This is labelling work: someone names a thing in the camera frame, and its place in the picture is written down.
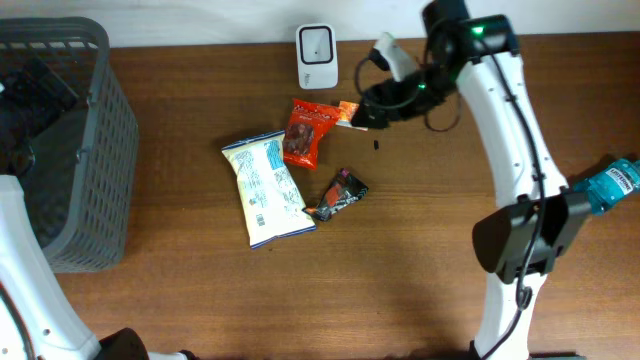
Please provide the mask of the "cream blue snack bag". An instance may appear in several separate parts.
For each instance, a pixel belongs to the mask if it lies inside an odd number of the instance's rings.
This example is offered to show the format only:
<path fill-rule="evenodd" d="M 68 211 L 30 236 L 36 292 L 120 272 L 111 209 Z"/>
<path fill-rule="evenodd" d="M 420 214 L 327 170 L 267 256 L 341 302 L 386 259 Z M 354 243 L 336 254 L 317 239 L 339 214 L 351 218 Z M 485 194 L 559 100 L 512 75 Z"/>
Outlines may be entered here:
<path fill-rule="evenodd" d="M 284 136 L 283 130 L 269 132 L 221 149 L 236 175 L 252 249 L 316 229 L 303 211 L 306 204 L 285 165 Z"/>

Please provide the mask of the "orange tissue pack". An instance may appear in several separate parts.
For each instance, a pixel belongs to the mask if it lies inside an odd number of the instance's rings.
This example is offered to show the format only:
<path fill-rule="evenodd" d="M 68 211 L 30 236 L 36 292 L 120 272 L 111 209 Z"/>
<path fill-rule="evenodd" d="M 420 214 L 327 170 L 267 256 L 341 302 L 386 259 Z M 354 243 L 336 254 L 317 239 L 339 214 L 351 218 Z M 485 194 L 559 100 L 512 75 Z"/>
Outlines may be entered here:
<path fill-rule="evenodd" d="M 355 129 L 356 127 L 352 125 L 352 119 L 358 110 L 358 107 L 358 103 L 340 101 L 338 105 L 338 108 L 340 109 L 340 116 L 336 124 L 338 126 Z M 366 127 L 357 127 L 356 129 L 360 131 L 367 131 Z"/>

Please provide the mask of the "red candy bag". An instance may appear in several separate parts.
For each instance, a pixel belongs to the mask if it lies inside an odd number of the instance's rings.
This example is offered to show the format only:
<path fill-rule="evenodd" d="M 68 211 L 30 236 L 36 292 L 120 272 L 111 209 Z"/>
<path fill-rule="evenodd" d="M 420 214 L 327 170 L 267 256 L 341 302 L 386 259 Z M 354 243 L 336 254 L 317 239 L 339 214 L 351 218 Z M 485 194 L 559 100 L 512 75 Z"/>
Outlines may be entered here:
<path fill-rule="evenodd" d="M 294 99 L 282 141 L 284 161 L 316 170 L 319 141 L 335 126 L 340 115 L 338 107 Z"/>

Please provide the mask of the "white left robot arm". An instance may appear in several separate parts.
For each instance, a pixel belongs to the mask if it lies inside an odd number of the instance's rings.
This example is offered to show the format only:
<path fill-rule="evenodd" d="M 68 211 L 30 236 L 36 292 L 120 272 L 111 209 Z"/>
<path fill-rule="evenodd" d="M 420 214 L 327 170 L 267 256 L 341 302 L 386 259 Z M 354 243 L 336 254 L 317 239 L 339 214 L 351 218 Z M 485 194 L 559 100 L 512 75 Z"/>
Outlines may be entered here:
<path fill-rule="evenodd" d="M 3 359 L 188 360 L 149 352 L 130 328 L 99 340 L 64 295 L 35 238 L 14 176 L 1 177 L 1 357 Z"/>

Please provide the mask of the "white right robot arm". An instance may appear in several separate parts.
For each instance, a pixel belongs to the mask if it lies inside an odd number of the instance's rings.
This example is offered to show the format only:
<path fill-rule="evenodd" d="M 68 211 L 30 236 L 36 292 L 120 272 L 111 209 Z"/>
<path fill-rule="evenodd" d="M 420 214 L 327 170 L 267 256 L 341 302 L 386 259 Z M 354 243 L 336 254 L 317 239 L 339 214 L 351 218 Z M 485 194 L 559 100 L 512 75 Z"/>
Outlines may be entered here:
<path fill-rule="evenodd" d="M 427 41 L 421 61 L 390 34 L 370 50 L 368 61 L 390 78 L 360 90 L 353 124 L 382 129 L 426 115 L 454 93 L 466 102 L 486 151 L 497 206 L 472 230 L 486 296 L 467 355 L 527 359 L 536 299 L 590 205 L 569 188 L 544 142 L 508 18 L 472 17 L 461 1 L 433 1 L 422 20 Z"/>

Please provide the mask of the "blue mouthwash bottle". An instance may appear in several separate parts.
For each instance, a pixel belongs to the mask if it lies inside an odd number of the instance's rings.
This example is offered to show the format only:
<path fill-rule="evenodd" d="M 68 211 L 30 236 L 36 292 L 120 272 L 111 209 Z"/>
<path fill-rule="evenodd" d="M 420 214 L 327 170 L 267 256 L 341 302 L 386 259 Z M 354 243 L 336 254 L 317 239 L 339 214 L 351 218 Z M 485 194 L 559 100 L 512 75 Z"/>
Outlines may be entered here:
<path fill-rule="evenodd" d="M 587 195 L 594 215 L 603 215 L 630 194 L 639 192 L 639 162 L 616 160 L 605 170 L 579 181 L 573 190 Z"/>

